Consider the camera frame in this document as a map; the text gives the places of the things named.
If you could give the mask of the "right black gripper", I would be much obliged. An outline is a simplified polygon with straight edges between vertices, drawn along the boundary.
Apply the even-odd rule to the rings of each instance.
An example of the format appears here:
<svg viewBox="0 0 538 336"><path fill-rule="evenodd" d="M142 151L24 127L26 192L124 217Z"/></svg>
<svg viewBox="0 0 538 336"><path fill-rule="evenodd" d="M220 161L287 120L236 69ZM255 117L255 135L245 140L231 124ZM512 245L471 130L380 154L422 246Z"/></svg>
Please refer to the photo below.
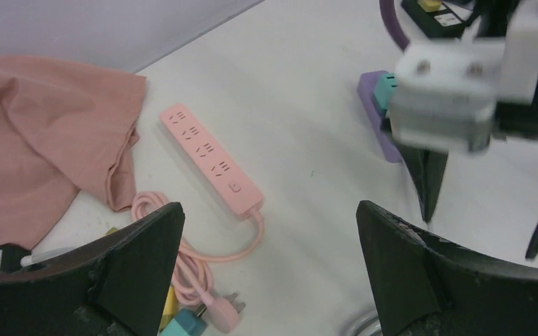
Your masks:
<svg viewBox="0 0 538 336"><path fill-rule="evenodd" d="M538 1L476 1L477 37L502 38L493 116L473 136L538 139Z"/></svg>

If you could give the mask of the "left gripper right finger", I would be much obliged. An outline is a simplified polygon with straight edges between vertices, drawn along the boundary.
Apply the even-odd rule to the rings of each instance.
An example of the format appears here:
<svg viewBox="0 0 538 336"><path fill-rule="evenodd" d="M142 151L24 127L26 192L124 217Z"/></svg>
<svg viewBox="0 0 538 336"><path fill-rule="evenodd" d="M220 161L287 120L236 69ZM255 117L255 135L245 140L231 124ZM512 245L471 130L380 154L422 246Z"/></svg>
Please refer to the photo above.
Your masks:
<svg viewBox="0 0 538 336"><path fill-rule="evenodd" d="M538 268L472 251L368 200L356 218L384 335L538 335Z"/></svg>

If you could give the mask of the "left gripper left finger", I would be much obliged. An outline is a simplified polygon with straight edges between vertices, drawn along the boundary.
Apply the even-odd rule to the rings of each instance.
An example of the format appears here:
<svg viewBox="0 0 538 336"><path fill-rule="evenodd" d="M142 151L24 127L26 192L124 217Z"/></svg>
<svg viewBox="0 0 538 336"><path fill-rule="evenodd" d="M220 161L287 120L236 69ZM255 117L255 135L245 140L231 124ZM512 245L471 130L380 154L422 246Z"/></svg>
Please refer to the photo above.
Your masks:
<svg viewBox="0 0 538 336"><path fill-rule="evenodd" d="M171 202L73 251L0 273L0 335L156 335L184 222Z"/></svg>

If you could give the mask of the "teal plug adapter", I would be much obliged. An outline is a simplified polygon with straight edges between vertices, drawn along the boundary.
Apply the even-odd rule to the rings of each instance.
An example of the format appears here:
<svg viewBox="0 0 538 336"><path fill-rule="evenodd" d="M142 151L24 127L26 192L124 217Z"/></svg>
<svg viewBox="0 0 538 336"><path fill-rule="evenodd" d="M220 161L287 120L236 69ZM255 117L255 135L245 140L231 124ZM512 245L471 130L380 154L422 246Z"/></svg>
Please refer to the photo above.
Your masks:
<svg viewBox="0 0 538 336"><path fill-rule="evenodd" d="M201 336L206 329L207 323L194 311L180 309L160 336Z"/></svg>

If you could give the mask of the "pink power strip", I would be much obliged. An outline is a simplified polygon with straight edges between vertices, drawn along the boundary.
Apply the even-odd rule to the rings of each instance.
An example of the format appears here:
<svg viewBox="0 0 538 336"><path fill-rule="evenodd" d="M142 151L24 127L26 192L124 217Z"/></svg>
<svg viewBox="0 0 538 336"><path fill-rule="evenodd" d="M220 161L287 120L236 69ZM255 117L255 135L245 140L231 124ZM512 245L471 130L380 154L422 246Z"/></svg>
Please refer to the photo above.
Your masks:
<svg viewBox="0 0 538 336"><path fill-rule="evenodd" d="M260 189L185 105L169 107L160 120L238 218L263 220Z"/></svg>

